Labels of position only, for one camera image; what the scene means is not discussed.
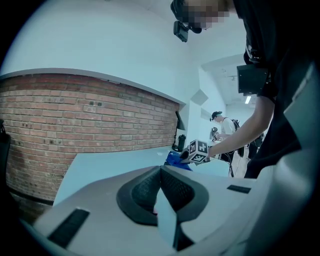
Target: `head-mounted camera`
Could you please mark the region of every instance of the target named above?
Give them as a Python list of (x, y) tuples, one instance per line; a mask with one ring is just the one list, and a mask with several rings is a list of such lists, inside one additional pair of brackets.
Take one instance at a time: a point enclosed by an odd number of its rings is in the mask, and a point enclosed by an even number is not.
[(177, 19), (173, 25), (173, 34), (182, 42), (186, 43), (188, 41), (189, 30), (191, 30), (193, 33), (200, 34), (202, 28), (196, 27), (194, 23), (189, 22), (188, 14), (183, 12), (183, 4), (184, 0), (173, 0), (170, 8)]

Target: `black rectangle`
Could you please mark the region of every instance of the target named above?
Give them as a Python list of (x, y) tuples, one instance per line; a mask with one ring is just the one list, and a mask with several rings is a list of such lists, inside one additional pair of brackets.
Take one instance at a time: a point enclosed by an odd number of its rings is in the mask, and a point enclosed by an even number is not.
[(49, 235), (48, 239), (53, 243), (66, 248), (72, 238), (83, 225), (89, 212), (82, 209), (75, 209), (56, 229)]
[(236, 185), (230, 185), (226, 188), (227, 190), (232, 190), (240, 193), (245, 193), (248, 194), (251, 190), (249, 187), (244, 187), (244, 186), (236, 186)]

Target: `black camera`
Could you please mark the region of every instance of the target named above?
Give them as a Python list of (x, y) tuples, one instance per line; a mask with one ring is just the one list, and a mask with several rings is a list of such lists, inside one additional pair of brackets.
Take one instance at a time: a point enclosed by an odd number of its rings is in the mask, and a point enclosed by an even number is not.
[(186, 27), (182, 22), (178, 20), (174, 22), (173, 33), (176, 37), (178, 37), (184, 43), (188, 41), (188, 31), (189, 31), (189, 28)]

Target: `white shirt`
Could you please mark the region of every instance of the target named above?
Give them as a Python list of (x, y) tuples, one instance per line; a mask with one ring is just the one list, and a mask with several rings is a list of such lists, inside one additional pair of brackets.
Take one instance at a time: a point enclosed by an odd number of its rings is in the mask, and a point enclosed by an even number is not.
[(231, 135), (236, 132), (234, 122), (230, 118), (225, 118), (221, 124), (221, 133)]

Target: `black pad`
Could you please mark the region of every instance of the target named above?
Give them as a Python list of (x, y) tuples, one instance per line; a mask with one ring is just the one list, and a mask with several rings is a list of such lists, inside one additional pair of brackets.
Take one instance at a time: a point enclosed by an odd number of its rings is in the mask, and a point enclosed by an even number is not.
[(157, 226), (158, 220), (153, 210), (159, 189), (160, 168), (155, 167), (125, 183), (116, 194), (116, 202), (132, 221)]

